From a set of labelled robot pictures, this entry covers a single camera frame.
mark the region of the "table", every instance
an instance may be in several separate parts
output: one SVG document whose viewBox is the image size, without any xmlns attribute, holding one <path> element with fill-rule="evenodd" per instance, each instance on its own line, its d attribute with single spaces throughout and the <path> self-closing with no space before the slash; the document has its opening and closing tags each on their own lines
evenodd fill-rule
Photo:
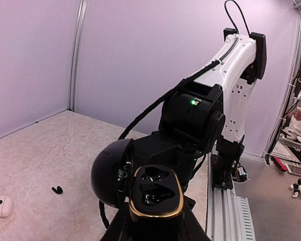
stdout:
<svg viewBox="0 0 301 241">
<path fill-rule="evenodd" d="M 283 173 L 273 163 L 241 158 L 248 181 L 235 183 L 236 195 L 247 197 L 258 241 L 301 240 L 301 196 L 292 197 L 289 185 L 299 176 Z"/>
<path fill-rule="evenodd" d="M 1 240 L 99 240 L 105 233 L 90 184 L 98 153 L 124 129 L 65 111 L 0 139 L 0 195 L 14 209 L 0 218 Z M 144 134 L 131 132 L 128 137 Z M 197 201 L 194 214 L 205 229 L 207 162 L 186 192 Z M 61 186 L 58 195 L 51 188 Z M 111 220 L 116 209 L 106 207 Z"/>
</svg>

